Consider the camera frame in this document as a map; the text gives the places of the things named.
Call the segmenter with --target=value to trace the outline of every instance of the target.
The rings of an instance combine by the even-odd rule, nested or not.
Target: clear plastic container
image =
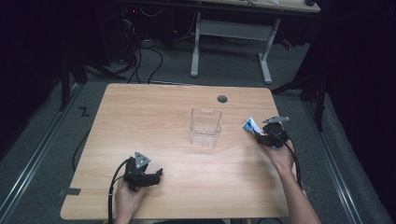
[[[221,111],[194,108],[191,111],[191,143],[213,147],[221,132]]]

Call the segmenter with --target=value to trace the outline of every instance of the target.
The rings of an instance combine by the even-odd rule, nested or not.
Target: gray floor
[[[259,43],[250,43],[239,46],[237,43],[222,45],[215,48],[217,43],[202,45],[200,74],[190,77],[192,46],[188,42],[183,45],[166,47],[160,43],[145,43],[146,47],[153,46],[163,55],[163,65],[153,76],[152,84],[159,82],[173,82],[194,85],[210,86],[241,86],[264,87],[274,89],[292,81],[302,58],[309,46],[296,47],[286,50],[282,46],[274,45],[268,58],[269,69],[272,73],[273,84],[267,86],[262,79],[262,73],[256,54]],[[149,74],[159,65],[160,56],[150,50],[142,50],[142,63],[139,78],[146,80]],[[32,179],[28,179],[26,189],[21,190],[20,198],[15,198],[15,207],[9,207],[9,212],[4,220],[6,223],[103,223],[103,220],[62,220],[60,210],[64,196],[62,189],[67,189],[73,178],[72,157],[85,133],[91,128],[95,113],[100,104],[106,85],[110,82],[105,77],[90,75],[90,81],[85,86],[78,87],[75,91],[74,102],[63,116],[57,132],[52,136],[50,143],[44,147],[43,160],[35,164]],[[302,103],[298,91],[287,91],[276,95],[275,101],[281,116],[289,116],[291,121],[285,127],[296,146],[297,156],[302,167],[304,185],[309,191],[307,196],[315,207],[323,223],[392,223],[383,205],[377,199],[375,191],[359,161],[356,159],[351,145],[348,143],[341,124],[339,123],[329,97],[326,98],[326,109],[323,117],[324,132],[318,135],[312,118],[309,116],[311,103]],[[41,140],[46,136],[46,131],[51,123],[60,117],[60,85],[52,91],[50,98],[34,113],[26,130],[0,162],[1,186],[0,201],[9,202],[8,194],[19,177],[24,174],[23,169],[35,155]],[[82,109],[87,107],[86,114],[81,116]],[[323,152],[320,137],[324,136],[337,168],[342,174],[352,202],[357,208],[357,217],[361,220],[351,222],[346,212],[340,192],[334,185],[332,171],[327,165],[327,157]],[[287,218],[281,218],[283,223],[289,223]],[[269,219],[262,223],[275,223]]]

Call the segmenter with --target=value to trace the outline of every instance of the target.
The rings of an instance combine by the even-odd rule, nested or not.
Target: person's left hand
[[[119,179],[119,186],[116,192],[116,224],[129,224],[131,222],[132,216],[142,202],[147,189],[141,188],[138,192],[133,192],[128,188],[128,183],[123,178]]]

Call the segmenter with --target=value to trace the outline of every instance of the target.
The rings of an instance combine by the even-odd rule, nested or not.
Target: hand
[[[116,192],[116,224],[129,224],[131,222],[132,216],[142,202],[147,189],[141,188],[138,192],[133,192],[128,188],[128,183],[120,178]]]
[[[294,151],[293,144],[290,140],[288,140],[286,144],[288,144],[288,146]],[[278,172],[291,171],[294,160],[287,147],[282,146],[277,149],[266,146],[262,147],[264,148],[265,154],[268,156],[271,163]]]

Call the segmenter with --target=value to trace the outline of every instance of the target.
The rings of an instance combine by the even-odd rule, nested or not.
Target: human arm
[[[287,144],[294,150],[290,140]],[[290,222],[292,224],[320,223],[314,208],[300,189],[291,170],[294,161],[289,150],[285,146],[277,149],[265,146],[263,148],[265,154],[276,168],[282,183],[288,204]]]
[[[115,224],[131,223],[132,216],[142,202],[147,189],[141,188],[138,192],[133,192],[128,188],[128,183],[120,178],[116,192],[117,217]]]

